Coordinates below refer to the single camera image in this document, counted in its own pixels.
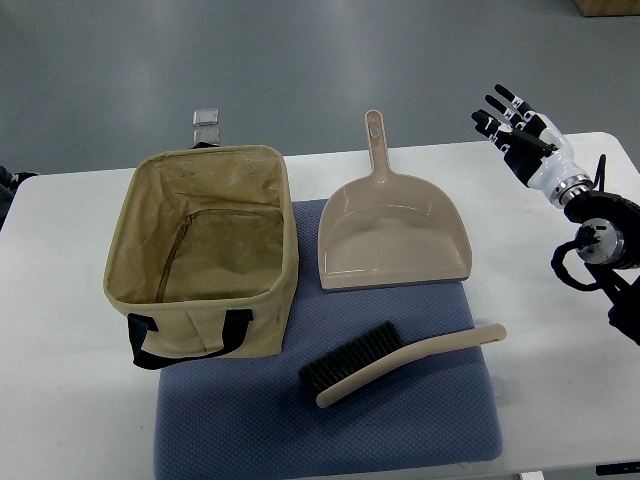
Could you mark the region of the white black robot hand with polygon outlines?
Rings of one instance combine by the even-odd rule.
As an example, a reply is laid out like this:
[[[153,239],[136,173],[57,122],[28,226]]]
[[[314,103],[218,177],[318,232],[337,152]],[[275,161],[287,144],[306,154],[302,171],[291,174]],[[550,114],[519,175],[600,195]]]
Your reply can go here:
[[[501,84],[495,92],[485,97],[494,111],[479,109],[471,118],[524,186],[542,192],[557,208],[594,188],[576,165],[573,147],[546,115]]]

